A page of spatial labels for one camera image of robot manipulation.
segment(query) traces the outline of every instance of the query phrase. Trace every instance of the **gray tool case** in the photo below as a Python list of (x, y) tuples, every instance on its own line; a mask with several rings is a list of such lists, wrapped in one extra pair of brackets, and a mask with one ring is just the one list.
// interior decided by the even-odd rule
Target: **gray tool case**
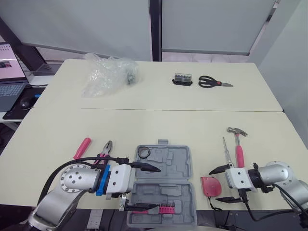
[[(138, 156), (138, 149), (142, 147), (151, 151), (146, 159)], [(161, 172), (136, 170), (130, 204), (173, 204), (175, 214), (159, 214), (158, 207), (150, 209), (148, 214), (128, 212), (127, 225), (143, 228), (197, 225), (194, 188), (188, 181), (192, 174), (189, 148), (169, 145), (168, 140), (158, 140), (158, 145), (139, 145), (136, 161), (149, 163)]]

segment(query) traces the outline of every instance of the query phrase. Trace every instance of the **mouse pad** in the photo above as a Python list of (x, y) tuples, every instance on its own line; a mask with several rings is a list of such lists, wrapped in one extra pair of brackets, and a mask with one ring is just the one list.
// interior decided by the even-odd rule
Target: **mouse pad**
[(10, 111), (8, 111), (4, 116), (3, 119), (23, 119), (29, 110), (23, 110), (20, 108), (20, 101), (24, 97), (32, 98), (36, 94), (42, 94), (45, 88), (28, 88), (24, 89), (23, 92), (18, 97), (17, 101), (15, 102), (14, 106)]

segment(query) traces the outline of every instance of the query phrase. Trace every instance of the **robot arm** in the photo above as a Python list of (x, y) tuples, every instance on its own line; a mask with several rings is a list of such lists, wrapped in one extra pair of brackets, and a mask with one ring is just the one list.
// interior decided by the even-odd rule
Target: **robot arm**
[(260, 188), (263, 193), (269, 193), (277, 187), (283, 199), (299, 215), (301, 226), (308, 228), (308, 185), (298, 180), (286, 163), (272, 161), (264, 167), (254, 163), (254, 169), (250, 170), (225, 165), (215, 168), (210, 174), (220, 172), (225, 172), (229, 187), (237, 189), (240, 198), (223, 197), (217, 200), (226, 203), (243, 202), (249, 208), (246, 191), (257, 192), (257, 188)]
[(85, 164), (74, 164), (67, 167), (62, 172), (56, 187), (39, 202), (29, 215), (29, 225), (41, 231), (61, 229), (74, 214), (79, 199), (86, 192), (96, 193), (97, 196), (105, 194), (106, 199), (109, 200), (111, 197), (121, 196), (119, 210), (122, 211), (143, 211), (158, 206), (141, 203), (128, 205), (126, 196), (133, 188), (135, 168), (144, 171), (160, 170), (145, 163), (129, 163), (126, 158), (113, 158), (115, 159), (120, 165), (112, 168), (111, 171), (109, 171), (109, 165), (103, 165), (101, 169), (90, 168)]

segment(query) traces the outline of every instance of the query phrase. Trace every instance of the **laptop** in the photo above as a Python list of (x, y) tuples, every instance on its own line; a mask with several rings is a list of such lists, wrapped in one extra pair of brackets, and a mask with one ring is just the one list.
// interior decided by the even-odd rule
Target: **laptop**
[(27, 84), (10, 44), (0, 42), (0, 112), (11, 110)]

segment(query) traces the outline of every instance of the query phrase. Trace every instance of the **blue part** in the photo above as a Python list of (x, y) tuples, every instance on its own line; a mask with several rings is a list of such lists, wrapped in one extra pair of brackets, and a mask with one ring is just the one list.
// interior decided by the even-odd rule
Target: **blue part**
[(98, 190), (96, 190), (96, 195), (97, 195), (97, 196), (103, 195), (104, 185), (105, 185), (105, 181), (106, 181), (107, 176), (108, 176), (109, 168), (110, 168), (110, 165), (107, 165), (106, 168), (105, 168), (103, 177), (102, 177), (102, 179), (101, 179), (101, 184), (100, 184)]

